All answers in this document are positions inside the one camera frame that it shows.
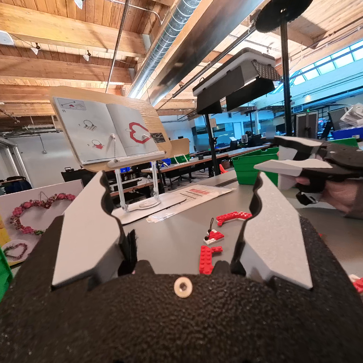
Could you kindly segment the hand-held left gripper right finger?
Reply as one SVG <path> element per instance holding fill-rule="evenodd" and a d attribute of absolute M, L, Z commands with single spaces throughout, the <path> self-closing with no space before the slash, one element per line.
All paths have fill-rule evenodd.
<path fill-rule="evenodd" d="M 231 272 L 269 282 L 284 279 L 312 289 L 300 215 L 264 172 L 259 172 L 231 260 Z"/>

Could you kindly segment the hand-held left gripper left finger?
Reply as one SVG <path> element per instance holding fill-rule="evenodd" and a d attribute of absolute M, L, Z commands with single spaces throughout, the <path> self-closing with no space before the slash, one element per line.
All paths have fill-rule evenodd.
<path fill-rule="evenodd" d="M 113 210 L 107 177 L 100 171 L 63 213 L 53 288 L 84 278 L 98 285 L 134 271 L 135 230 L 125 234 Z"/>

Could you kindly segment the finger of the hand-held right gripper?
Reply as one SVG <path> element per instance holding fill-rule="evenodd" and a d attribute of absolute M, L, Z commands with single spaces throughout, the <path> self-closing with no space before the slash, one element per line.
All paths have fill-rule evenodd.
<path fill-rule="evenodd" d="M 274 144 L 279 146 L 279 161 L 303 161 L 314 158 L 323 142 L 315 139 L 275 136 Z"/>
<path fill-rule="evenodd" d="M 331 171 L 333 167 L 329 163 L 319 159 L 293 160 L 268 160 L 256 164 L 254 169 L 278 174 L 278 189 L 288 190 L 295 186 L 296 178 L 301 175 L 303 169 L 322 169 Z"/>

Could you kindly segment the red lego heart frame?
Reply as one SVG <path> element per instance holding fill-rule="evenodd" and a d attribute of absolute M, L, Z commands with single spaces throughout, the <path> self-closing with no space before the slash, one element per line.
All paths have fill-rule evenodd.
<path fill-rule="evenodd" d="M 217 220 L 217 225 L 222 226 L 224 223 L 229 222 L 231 220 L 247 220 L 251 217 L 252 217 L 251 213 L 234 211 L 216 216 L 216 220 Z"/>

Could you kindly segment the lego piece with black string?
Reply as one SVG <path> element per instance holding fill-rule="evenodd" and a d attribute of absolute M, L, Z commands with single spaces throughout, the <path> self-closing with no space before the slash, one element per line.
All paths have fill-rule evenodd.
<path fill-rule="evenodd" d="M 207 231 L 207 235 L 204 237 L 203 241 L 207 245 L 211 245 L 213 243 L 216 243 L 218 241 L 221 241 L 224 239 L 224 234 L 222 234 L 220 231 L 217 231 L 212 228 L 214 218 L 211 218 L 211 222 Z"/>

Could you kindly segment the lego box with heart picture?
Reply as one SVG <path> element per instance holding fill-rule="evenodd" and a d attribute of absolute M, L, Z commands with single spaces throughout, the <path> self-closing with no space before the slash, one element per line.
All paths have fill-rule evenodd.
<path fill-rule="evenodd" d="M 0 246 L 9 266 L 27 259 L 52 221 L 83 190 L 81 180 L 0 197 Z"/>

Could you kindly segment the red lego wedge plate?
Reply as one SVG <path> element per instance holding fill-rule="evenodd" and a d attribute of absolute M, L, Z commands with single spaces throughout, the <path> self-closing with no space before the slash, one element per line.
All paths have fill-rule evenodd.
<path fill-rule="evenodd" d="M 349 275 L 349 279 L 355 287 L 356 291 L 362 296 L 363 295 L 363 278 L 356 275 Z"/>

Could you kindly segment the green plastic bin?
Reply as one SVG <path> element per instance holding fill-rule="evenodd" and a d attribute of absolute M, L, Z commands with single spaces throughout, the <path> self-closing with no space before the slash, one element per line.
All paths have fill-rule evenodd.
<path fill-rule="evenodd" d="M 269 160 L 278 160 L 279 148 L 251 151 L 240 156 L 233 157 L 232 163 L 236 172 L 237 181 L 241 185 L 254 185 L 258 170 L 255 165 Z"/>
<path fill-rule="evenodd" d="M 329 142 L 359 148 L 357 139 L 355 138 L 332 139 Z"/>
<path fill-rule="evenodd" d="M 8 290 L 12 279 L 12 271 L 8 265 L 4 252 L 0 249 L 0 301 L 2 301 L 2 298 Z"/>

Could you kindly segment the computer monitor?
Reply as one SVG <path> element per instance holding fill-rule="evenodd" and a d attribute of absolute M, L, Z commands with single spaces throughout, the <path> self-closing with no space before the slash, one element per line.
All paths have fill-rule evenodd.
<path fill-rule="evenodd" d="M 318 112 L 299 113 L 294 115 L 294 134 L 298 138 L 317 139 Z"/>

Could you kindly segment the blue plastic bin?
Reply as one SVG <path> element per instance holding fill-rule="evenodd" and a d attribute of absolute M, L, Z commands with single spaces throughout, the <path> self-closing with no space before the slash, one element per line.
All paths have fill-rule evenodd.
<path fill-rule="evenodd" d="M 334 140 L 354 138 L 356 140 L 363 140 L 363 127 L 355 127 L 349 129 L 341 129 L 332 132 Z"/>

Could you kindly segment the long wooden table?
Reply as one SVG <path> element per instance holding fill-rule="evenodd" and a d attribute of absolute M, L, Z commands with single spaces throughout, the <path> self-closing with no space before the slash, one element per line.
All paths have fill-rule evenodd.
<path fill-rule="evenodd" d="M 250 147 L 250 148 L 243 148 L 243 149 L 239 149 L 239 150 L 235 150 L 235 151 L 230 151 L 230 152 L 226 152 L 226 153 L 222 153 L 222 154 L 217 154 L 216 158 L 217 160 L 227 160 L 227 159 L 231 159 L 233 157 L 237 157 L 243 154 L 247 154 L 249 152 L 253 152 L 256 150 L 265 150 L 269 147 L 271 147 L 271 143 L 266 143 L 262 146 L 259 147 Z M 186 162 L 186 163 L 182 163 L 182 164 L 173 164 L 170 166 L 166 166 L 161 168 L 160 173 L 166 173 L 166 172 L 170 172 L 173 170 L 178 170 L 181 168 L 186 168 L 186 167 L 193 167 L 193 166 L 201 166 L 201 164 L 203 163 L 210 163 L 212 162 L 212 157 L 208 156 L 205 157 L 204 159 L 199 160 L 198 158 L 192 158 L 190 159 L 190 161 Z"/>

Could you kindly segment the black light stand pole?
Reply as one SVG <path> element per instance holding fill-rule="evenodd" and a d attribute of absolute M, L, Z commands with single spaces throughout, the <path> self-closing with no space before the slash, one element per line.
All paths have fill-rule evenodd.
<path fill-rule="evenodd" d="M 255 28 L 260 33 L 280 29 L 282 69 L 284 85 L 285 129 L 286 135 L 293 136 L 291 115 L 291 94 L 288 53 L 288 22 L 295 20 L 311 5 L 312 0 L 272 0 L 259 12 Z"/>

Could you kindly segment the overhead light panel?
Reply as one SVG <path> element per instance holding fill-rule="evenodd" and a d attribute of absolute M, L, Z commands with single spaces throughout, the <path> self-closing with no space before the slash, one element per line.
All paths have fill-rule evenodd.
<path fill-rule="evenodd" d="M 231 111 L 275 89 L 281 81 L 275 58 L 255 49 L 244 48 L 193 88 L 198 115 L 222 113 L 221 100 Z"/>

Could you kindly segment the printed sheet in plastic sleeve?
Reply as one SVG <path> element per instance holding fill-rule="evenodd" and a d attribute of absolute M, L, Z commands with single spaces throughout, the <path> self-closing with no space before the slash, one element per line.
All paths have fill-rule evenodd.
<path fill-rule="evenodd" d="M 172 195 L 185 197 L 184 201 L 148 216 L 146 221 L 149 223 L 157 223 L 166 220 L 190 208 L 230 193 L 235 189 L 236 188 L 214 187 L 200 184 L 179 189 L 172 193 Z"/>

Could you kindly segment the wooden book stand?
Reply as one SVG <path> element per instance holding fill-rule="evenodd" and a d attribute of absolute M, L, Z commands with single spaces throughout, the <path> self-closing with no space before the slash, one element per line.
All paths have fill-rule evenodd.
<path fill-rule="evenodd" d="M 84 101 L 95 101 L 101 102 L 105 104 L 118 104 L 126 107 L 134 108 L 138 110 L 146 124 L 147 129 L 151 133 L 153 140 L 156 142 L 157 147 L 164 152 L 164 155 L 159 157 L 154 161 L 142 161 L 135 163 L 122 164 L 120 167 L 108 167 L 107 162 L 97 162 L 92 164 L 83 165 L 77 156 L 75 149 L 72 143 L 69 140 L 69 136 L 64 128 L 64 124 L 60 117 L 60 112 L 57 110 L 53 97 L 60 98 L 69 98 L 69 99 L 79 99 Z M 116 209 L 113 214 L 118 217 L 122 224 L 130 224 L 134 221 L 140 220 L 144 217 L 162 211 L 168 207 L 174 206 L 177 203 L 180 203 L 185 200 L 185 197 L 172 195 L 170 193 L 163 193 L 161 196 L 159 195 L 158 189 L 158 179 L 157 179 L 157 161 L 164 159 L 169 156 L 171 152 L 171 143 L 168 140 L 164 127 L 161 124 L 157 111 L 154 109 L 146 101 L 127 98 L 123 96 L 116 96 L 108 93 L 100 93 L 94 92 L 90 90 L 80 89 L 80 88 L 72 88 L 66 86 L 57 86 L 49 91 L 49 100 L 52 104 L 52 107 L 57 115 L 58 121 L 61 123 L 63 132 L 70 144 L 71 150 L 78 161 L 79 165 L 84 167 L 87 170 L 98 172 L 98 171 L 111 171 L 114 170 L 116 172 L 116 180 L 119 188 L 119 197 L 121 207 Z M 152 176 L 153 176 L 153 189 L 154 194 L 152 197 L 145 199 L 141 202 L 136 202 L 128 206 L 125 202 L 122 181 L 120 177 L 120 170 L 124 167 L 131 167 L 139 164 L 151 163 L 152 167 Z"/>

